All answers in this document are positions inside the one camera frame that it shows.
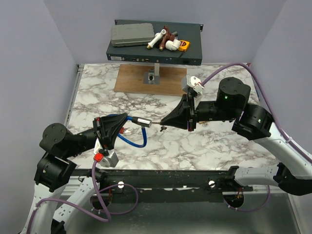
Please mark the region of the white elbow pipe fitting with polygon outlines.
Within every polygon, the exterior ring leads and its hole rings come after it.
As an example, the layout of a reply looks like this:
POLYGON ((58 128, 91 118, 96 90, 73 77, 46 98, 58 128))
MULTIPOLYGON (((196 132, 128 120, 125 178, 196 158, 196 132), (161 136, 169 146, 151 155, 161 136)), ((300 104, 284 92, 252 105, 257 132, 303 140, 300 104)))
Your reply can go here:
POLYGON ((181 41, 175 39, 174 41, 171 41, 171 40, 168 40, 166 43, 165 43, 165 48, 170 50, 170 51, 176 51, 179 49, 181 45, 181 41))

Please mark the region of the blue cable lock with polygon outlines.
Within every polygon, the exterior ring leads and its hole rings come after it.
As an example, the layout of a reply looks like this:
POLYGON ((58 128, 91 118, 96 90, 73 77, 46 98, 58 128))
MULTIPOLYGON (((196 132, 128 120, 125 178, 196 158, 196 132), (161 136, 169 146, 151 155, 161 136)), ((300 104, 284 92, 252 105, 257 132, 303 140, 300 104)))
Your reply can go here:
POLYGON ((140 128, 140 136, 141 136, 141 142, 135 142, 130 140, 129 138, 127 138, 126 136, 124 136, 123 134, 119 134, 118 138, 120 140, 122 140, 123 142, 125 142, 126 144, 135 147, 135 148, 144 148, 147 145, 148 139, 147 139, 147 131, 146 128, 151 127, 152 122, 149 119, 145 119, 142 117, 134 117, 134 116, 130 116, 129 114, 127 114, 127 122, 132 122, 134 125, 139 126, 140 128))

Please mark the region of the white straight pipe fitting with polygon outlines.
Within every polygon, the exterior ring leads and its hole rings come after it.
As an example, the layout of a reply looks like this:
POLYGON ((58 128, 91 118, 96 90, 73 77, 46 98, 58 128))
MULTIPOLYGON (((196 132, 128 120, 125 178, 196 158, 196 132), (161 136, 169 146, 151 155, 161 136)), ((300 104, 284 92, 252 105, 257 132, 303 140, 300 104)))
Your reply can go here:
POLYGON ((165 29, 162 29, 159 33, 156 33, 154 38, 147 44, 147 49, 152 49, 154 45, 163 38, 163 36, 167 33, 165 29))

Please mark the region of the metal stand post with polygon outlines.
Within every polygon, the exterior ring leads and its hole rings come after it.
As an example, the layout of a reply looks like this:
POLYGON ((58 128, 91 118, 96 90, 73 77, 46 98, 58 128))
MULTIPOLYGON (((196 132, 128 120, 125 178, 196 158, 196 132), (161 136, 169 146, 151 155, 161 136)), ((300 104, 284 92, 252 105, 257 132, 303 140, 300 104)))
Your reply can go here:
POLYGON ((155 63, 153 68, 144 73, 144 84, 160 85, 160 64, 155 63))

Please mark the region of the brown pipe fitting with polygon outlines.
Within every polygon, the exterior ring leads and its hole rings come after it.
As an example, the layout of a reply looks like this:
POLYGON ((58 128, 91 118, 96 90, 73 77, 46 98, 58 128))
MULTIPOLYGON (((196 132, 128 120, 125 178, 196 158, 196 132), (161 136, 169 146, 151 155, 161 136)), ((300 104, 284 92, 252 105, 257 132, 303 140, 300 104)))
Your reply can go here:
POLYGON ((163 51, 165 49, 165 44, 167 41, 174 41, 175 35, 170 33, 169 28, 164 26, 163 29, 166 31, 164 36, 162 37, 161 43, 159 44, 159 50, 163 51))

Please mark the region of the wooden board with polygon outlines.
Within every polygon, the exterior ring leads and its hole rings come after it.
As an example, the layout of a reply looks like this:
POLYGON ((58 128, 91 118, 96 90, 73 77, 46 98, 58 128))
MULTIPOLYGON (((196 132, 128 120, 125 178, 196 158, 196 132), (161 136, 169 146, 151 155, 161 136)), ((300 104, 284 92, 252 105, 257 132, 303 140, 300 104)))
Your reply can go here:
POLYGON ((149 95, 181 96, 181 80, 186 68, 160 67, 160 85, 144 84, 144 73, 152 66, 122 64, 119 67, 115 92, 149 95))

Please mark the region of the yellow tape measure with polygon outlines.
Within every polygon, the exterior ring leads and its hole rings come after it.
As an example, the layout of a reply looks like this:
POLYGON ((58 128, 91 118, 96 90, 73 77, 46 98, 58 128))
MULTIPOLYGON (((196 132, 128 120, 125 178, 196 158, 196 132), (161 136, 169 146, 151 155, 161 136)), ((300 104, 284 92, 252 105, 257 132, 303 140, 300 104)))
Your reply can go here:
POLYGON ((191 43, 189 41, 181 40, 180 46, 178 48, 179 51, 186 52, 190 47, 191 43))

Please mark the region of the brass padlock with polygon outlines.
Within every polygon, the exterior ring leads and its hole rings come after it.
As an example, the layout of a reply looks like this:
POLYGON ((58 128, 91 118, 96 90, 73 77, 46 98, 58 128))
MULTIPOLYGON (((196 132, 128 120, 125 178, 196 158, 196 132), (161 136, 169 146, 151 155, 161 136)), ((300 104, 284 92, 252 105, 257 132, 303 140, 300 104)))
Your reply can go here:
POLYGON ((208 126, 209 122, 208 121, 200 121, 198 124, 202 126, 208 126))

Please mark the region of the black mounting rail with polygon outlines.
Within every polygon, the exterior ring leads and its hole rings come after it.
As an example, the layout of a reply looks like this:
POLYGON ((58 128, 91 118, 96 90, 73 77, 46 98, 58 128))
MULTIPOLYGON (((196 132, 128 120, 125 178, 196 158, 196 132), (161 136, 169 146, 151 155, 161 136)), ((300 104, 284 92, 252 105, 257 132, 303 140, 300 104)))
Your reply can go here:
POLYGON ((112 188, 112 203, 212 202, 223 201, 223 192, 232 195, 250 192, 232 180, 231 171, 185 170, 113 170, 96 169, 96 179, 103 189, 123 182, 124 188, 112 188))

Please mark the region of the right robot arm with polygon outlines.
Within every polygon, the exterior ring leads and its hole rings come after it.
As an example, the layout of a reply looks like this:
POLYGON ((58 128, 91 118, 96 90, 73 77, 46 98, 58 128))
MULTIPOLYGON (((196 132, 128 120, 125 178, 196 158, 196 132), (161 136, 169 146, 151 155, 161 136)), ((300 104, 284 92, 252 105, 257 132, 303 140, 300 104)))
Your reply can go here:
POLYGON ((185 94, 179 104, 160 124, 194 131, 197 123, 229 121, 232 131, 254 141, 273 154, 279 163, 261 168, 232 166, 224 179, 225 187, 235 191, 251 185, 276 186, 297 196, 312 192, 312 164, 299 152, 302 148, 283 136, 273 116, 263 107, 249 104, 251 88, 241 80, 229 77, 219 83, 215 101, 202 101, 204 87, 199 78, 184 78, 185 94))

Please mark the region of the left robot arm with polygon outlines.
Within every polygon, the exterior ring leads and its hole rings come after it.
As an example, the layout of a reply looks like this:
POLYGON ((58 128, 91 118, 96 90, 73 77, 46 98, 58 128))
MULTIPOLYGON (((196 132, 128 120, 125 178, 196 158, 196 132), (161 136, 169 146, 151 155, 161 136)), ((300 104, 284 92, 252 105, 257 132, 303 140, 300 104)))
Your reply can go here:
POLYGON ((73 134, 63 124, 53 123, 42 134, 40 147, 45 154, 37 164, 34 197, 23 234, 64 234, 70 222, 82 211, 101 222, 109 222, 111 215, 104 205, 106 218, 83 208, 93 195, 100 195, 108 187, 108 180, 96 175, 96 165, 115 167, 118 157, 113 152, 114 144, 123 125, 132 120, 126 113, 97 117, 91 129, 73 134), (70 180, 76 164, 69 161, 71 156, 93 150, 94 163, 91 175, 80 183, 68 200, 61 200, 61 194, 70 180))

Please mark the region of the grey plastic case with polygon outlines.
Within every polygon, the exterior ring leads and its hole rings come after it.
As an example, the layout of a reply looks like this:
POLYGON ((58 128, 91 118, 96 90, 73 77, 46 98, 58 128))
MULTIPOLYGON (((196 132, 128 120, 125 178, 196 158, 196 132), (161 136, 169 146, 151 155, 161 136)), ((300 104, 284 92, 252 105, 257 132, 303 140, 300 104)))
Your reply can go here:
POLYGON ((111 44, 114 47, 146 45, 154 36, 150 23, 121 24, 111 28, 111 44))

